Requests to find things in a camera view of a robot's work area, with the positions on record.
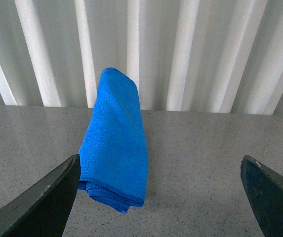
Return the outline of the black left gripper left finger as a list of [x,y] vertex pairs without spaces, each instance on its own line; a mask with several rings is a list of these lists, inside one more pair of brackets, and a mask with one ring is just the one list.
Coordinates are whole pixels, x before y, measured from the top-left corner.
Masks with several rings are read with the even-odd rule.
[[0,237],[60,237],[81,174],[75,154],[0,209]]

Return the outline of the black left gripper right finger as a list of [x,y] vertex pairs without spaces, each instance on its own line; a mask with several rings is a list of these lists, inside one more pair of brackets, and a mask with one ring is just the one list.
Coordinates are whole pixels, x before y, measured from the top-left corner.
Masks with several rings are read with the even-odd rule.
[[244,156],[241,181],[263,235],[283,237],[283,176]]

